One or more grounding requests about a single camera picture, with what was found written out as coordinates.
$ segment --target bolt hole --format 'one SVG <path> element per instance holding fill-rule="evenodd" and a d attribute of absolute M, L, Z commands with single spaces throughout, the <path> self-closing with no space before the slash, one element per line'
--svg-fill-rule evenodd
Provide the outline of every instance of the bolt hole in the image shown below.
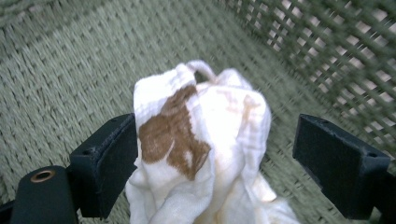
<path fill-rule="evenodd" d="M 48 179 L 51 179 L 54 175 L 55 175 L 55 171 L 46 170 L 46 171 L 42 171 L 40 173 L 35 174 L 34 176 L 32 176 L 32 178 L 30 180 L 33 183 L 41 183 Z"/>
<path fill-rule="evenodd" d="M 375 158 L 375 157 L 377 157 L 376 156 L 376 154 L 374 153 L 374 152 L 369 152 L 369 154 L 367 154 L 369 157 L 373 157 L 373 158 Z"/>

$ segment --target crumpled fabric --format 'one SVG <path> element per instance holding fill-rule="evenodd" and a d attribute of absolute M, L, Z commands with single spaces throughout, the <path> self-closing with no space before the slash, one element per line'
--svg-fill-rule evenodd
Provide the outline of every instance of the crumpled fabric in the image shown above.
<path fill-rule="evenodd" d="M 298 223 L 259 172 L 270 108 L 235 69 L 191 61 L 143 78 L 134 115 L 131 223 Z"/>

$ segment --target metal grommet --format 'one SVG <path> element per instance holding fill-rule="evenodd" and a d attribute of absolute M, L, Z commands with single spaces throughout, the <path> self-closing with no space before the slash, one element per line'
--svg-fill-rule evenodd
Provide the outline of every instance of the metal grommet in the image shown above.
<path fill-rule="evenodd" d="M 32 176 L 32 178 L 30 178 L 30 181 L 32 181 L 33 183 L 41 183 L 51 179 L 53 176 L 55 176 L 54 170 L 45 170 Z"/>

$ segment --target white napkin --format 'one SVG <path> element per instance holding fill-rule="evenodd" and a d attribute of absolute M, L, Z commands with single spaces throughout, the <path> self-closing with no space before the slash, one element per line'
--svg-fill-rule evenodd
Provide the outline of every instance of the white napkin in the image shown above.
<path fill-rule="evenodd" d="M 298 223 L 259 172 L 271 113 L 236 70 L 192 61 L 143 78 L 134 114 L 131 223 Z"/>

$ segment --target woven mesh surface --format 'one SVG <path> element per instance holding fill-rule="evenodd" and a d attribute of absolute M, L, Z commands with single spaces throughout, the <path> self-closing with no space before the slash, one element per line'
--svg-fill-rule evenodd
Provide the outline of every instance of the woven mesh surface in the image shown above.
<path fill-rule="evenodd" d="M 396 157 L 396 1 L 221 2 L 345 128 Z"/>
<path fill-rule="evenodd" d="M 0 27 L 10 21 L 20 20 L 26 11 L 36 11 L 39 5 L 52 0 L 0 0 Z"/>

